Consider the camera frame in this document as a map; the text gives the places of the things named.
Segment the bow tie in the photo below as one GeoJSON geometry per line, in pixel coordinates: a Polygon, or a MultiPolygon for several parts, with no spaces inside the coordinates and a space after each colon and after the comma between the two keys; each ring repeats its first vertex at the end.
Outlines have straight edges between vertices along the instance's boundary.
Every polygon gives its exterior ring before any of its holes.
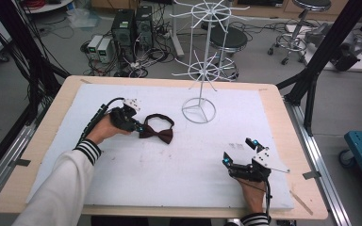
{"type": "Polygon", "coordinates": [[[140,138],[148,138],[148,137],[152,137],[152,136],[157,136],[161,140],[163,140],[165,143],[170,144],[170,142],[172,142],[172,139],[173,139],[173,129],[172,129],[173,126],[174,126],[174,121],[172,121],[167,116],[160,115],[160,114],[153,114],[153,115],[147,116],[145,119],[145,123],[143,124],[143,131],[140,133],[140,138]],[[156,132],[150,125],[148,125],[148,120],[155,118],[155,117],[159,117],[162,120],[168,121],[172,126],[170,127],[170,129],[165,129],[160,132],[156,132]]]}

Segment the white sleeve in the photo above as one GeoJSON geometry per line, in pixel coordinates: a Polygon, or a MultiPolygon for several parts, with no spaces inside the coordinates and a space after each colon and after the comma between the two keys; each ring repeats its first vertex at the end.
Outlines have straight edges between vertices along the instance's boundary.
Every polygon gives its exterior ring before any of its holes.
{"type": "Polygon", "coordinates": [[[100,155],[99,148],[87,139],[63,153],[13,225],[76,225],[100,155]]]}

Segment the black stool seat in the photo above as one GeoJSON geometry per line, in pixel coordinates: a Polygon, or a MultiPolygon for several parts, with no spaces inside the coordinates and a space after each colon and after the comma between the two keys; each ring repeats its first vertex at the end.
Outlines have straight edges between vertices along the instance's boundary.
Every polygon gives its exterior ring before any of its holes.
{"type": "Polygon", "coordinates": [[[311,11],[325,11],[331,7],[330,0],[292,0],[293,4],[311,11]]]}
{"type": "MultiPolygon", "coordinates": [[[[221,26],[215,26],[211,29],[210,42],[213,45],[222,48],[222,44],[224,43],[224,31],[221,26]]],[[[227,49],[240,49],[248,43],[248,38],[246,35],[234,28],[228,27],[228,34],[225,40],[224,48],[227,49]]]]}

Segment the floor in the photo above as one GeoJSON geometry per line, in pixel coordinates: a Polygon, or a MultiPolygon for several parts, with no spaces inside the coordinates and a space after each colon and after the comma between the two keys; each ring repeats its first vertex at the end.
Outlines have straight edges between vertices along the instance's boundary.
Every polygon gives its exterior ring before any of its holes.
{"type": "MultiPolygon", "coordinates": [[[[92,28],[70,28],[65,10],[43,13],[34,18],[39,28],[50,32],[42,37],[43,43],[52,52],[60,64],[71,74],[88,72],[88,61],[80,46],[90,40],[94,34],[105,34],[111,27],[111,15],[99,18],[98,25],[92,28]]],[[[187,25],[189,20],[179,20],[178,27],[187,25]]],[[[284,23],[286,20],[248,18],[241,21],[244,24],[262,27],[266,24],[284,23]]],[[[298,57],[292,55],[287,65],[280,62],[285,51],[276,49],[272,56],[267,54],[275,37],[276,31],[260,29],[250,32],[252,40],[247,47],[233,56],[239,67],[237,82],[242,83],[270,83],[277,84],[299,73],[304,64],[299,63],[298,57]]],[[[189,29],[179,33],[188,34],[189,29]]],[[[196,30],[196,34],[205,34],[204,30],[196,30]]],[[[182,58],[188,62],[189,39],[188,35],[179,36],[181,45],[186,52],[182,58]]],[[[194,49],[198,56],[203,55],[205,36],[194,38],[194,49]]],[[[188,77],[174,77],[172,73],[184,73],[185,66],[176,63],[158,63],[148,68],[147,78],[189,79],[188,77]]],[[[27,83],[18,72],[15,64],[0,62],[0,141],[8,132],[13,123],[27,106],[27,83]]],[[[280,90],[284,95],[290,88],[280,90]]],[[[316,100],[313,113],[313,133],[321,151],[322,158],[330,172],[339,197],[352,225],[362,225],[362,172],[359,167],[344,169],[338,162],[340,151],[348,148],[343,135],[352,130],[362,130],[362,73],[323,71],[318,81],[316,100]]],[[[0,225],[10,225],[16,215],[0,214],[0,225]]],[[[79,225],[87,226],[89,216],[82,216],[79,225]]],[[[167,218],[150,218],[151,225],[167,225],[167,218]]],[[[223,219],[214,219],[213,225],[222,225],[223,219]]],[[[299,220],[299,225],[336,225],[330,215],[325,220],[299,220]]]]}

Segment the striped cuff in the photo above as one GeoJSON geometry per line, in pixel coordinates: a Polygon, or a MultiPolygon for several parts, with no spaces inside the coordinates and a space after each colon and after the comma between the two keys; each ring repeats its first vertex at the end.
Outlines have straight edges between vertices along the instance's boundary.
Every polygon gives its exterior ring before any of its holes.
{"type": "Polygon", "coordinates": [[[90,160],[92,165],[95,165],[96,160],[98,160],[102,153],[98,146],[89,139],[84,139],[74,149],[83,153],[90,160]]]}
{"type": "Polygon", "coordinates": [[[267,219],[267,215],[265,213],[251,214],[243,217],[240,221],[245,226],[269,225],[269,220],[267,219]]]}

